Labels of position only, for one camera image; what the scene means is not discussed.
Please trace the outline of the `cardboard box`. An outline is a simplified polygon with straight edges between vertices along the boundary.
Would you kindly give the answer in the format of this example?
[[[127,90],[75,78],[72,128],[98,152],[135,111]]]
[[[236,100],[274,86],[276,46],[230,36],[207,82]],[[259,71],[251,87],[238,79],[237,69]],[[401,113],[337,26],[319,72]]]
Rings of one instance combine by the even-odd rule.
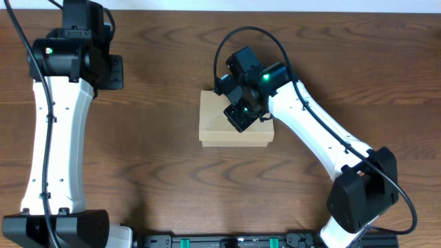
[[[244,132],[238,132],[223,111],[229,106],[226,96],[201,91],[199,141],[203,147],[267,147],[274,139],[273,121],[254,121]]]

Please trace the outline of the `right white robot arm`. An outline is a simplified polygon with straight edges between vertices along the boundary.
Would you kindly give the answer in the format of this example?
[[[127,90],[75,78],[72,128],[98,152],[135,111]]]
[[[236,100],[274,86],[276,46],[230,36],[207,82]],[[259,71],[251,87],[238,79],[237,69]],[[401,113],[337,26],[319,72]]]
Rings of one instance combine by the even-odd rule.
[[[398,201],[397,162],[387,147],[374,150],[324,111],[286,64],[261,63],[251,48],[233,53],[230,73],[215,91],[230,104],[224,114],[244,132],[266,114],[283,122],[313,152],[333,182],[327,199],[331,218],[319,237],[325,247],[349,247]]]

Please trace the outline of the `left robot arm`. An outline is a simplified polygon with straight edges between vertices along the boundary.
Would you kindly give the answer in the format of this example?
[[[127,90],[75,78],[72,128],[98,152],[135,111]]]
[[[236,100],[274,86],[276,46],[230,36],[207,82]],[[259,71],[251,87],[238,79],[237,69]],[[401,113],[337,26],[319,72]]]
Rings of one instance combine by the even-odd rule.
[[[110,53],[116,25],[90,0],[60,4],[62,25],[24,40],[36,105],[30,177],[18,214],[3,235],[21,247],[135,247],[133,230],[113,225],[104,209],[86,207],[85,123],[101,90],[123,87],[123,60]]]

